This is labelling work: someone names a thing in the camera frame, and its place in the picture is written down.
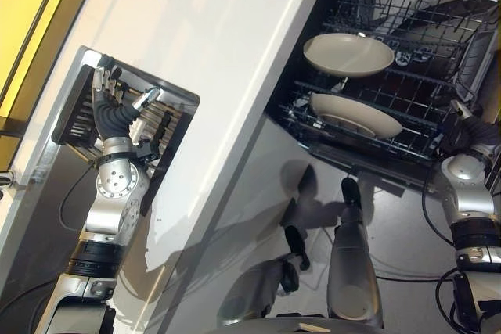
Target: black rack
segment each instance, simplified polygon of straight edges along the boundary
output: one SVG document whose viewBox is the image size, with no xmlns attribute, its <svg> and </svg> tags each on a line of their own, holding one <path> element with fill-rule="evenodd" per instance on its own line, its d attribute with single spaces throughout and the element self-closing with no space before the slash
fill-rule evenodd
<svg viewBox="0 0 501 334">
<path fill-rule="evenodd" d="M 477 93 L 470 86 L 473 78 L 465 72 L 479 66 L 473 58 L 479 60 L 486 53 L 474 43 L 485 32 L 496 30 L 498 0 L 318 0 L 312 15 L 268 112 L 306 148 L 363 145 L 362 152 L 368 154 L 428 165 L 456 124 L 450 100 L 466 93 L 469 107 L 474 108 Z M 394 51 L 395 61 L 383 72 L 364 78 L 322 73 L 304 63 L 302 44 L 324 33 L 375 38 Z M 309 108 L 312 93 L 364 102 L 393 116 L 403 132 L 378 140 L 323 123 Z"/>
</svg>

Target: white countertop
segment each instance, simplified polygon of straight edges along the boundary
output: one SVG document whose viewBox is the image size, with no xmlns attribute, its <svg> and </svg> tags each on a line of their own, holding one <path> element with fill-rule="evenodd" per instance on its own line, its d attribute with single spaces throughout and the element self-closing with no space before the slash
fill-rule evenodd
<svg viewBox="0 0 501 334">
<path fill-rule="evenodd" d="M 200 218 L 210 220 L 314 1 L 86 0 L 16 154 L 20 182 L 48 139 L 82 45 L 197 94 L 200 106 L 152 205 L 146 262 L 162 265 Z M 12 195 L 1 201 L 2 237 L 15 214 Z"/>
</svg>

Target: wire rack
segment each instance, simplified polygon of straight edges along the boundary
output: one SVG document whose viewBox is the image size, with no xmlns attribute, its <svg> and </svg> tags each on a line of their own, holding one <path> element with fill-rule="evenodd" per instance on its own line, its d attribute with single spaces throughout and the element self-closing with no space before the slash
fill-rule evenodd
<svg viewBox="0 0 501 334">
<path fill-rule="evenodd" d="M 477 46 L 473 54 L 472 44 L 479 35 L 496 30 L 497 2 L 317 2 L 315 7 L 329 8 L 321 21 L 321 33 L 362 33 L 376 38 L 395 52 L 395 61 L 385 71 L 360 79 L 332 77 L 309 66 L 301 75 L 292 75 L 292 79 L 288 75 L 290 91 L 287 100 L 279 104 L 280 121 L 300 141 L 320 135 L 323 140 L 336 139 L 338 142 L 351 139 L 409 160 L 433 159 L 434 151 L 447 137 L 448 124 L 454 123 L 449 102 L 458 96 L 458 88 L 469 95 L 470 106 L 474 105 L 476 92 L 464 82 L 470 80 L 465 71 L 473 74 L 472 67 L 478 66 L 477 60 L 486 53 Z M 313 92 L 357 99 L 393 116 L 404 130 L 395 138 L 376 140 L 334 124 L 325 124 L 309 109 L 308 99 Z"/>
</svg>

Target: white plate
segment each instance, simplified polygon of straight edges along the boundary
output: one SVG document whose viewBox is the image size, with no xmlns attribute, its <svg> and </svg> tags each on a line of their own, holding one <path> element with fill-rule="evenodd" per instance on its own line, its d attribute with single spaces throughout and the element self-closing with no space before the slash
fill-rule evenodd
<svg viewBox="0 0 501 334">
<path fill-rule="evenodd" d="M 395 137 L 402 125 L 386 113 L 364 103 L 329 94 L 312 94 L 310 106 L 325 122 L 374 138 Z"/>
<path fill-rule="evenodd" d="M 317 35 L 305 43 L 303 53 L 316 69 L 340 77 L 376 74 L 394 59 L 383 42 L 344 33 Z"/>
</svg>

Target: yellow wall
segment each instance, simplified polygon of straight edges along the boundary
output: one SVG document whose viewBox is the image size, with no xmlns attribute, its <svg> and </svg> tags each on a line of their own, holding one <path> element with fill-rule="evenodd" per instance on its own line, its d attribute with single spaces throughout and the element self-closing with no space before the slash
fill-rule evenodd
<svg viewBox="0 0 501 334">
<path fill-rule="evenodd" d="M 42 0 L 0 0 L 0 88 L 14 63 L 14 59 Z M 31 38 L 7 97 L 0 104 L 0 116 L 7 117 L 23 82 L 27 68 L 36 53 L 46 27 L 56 10 L 59 0 L 50 0 Z"/>
</svg>

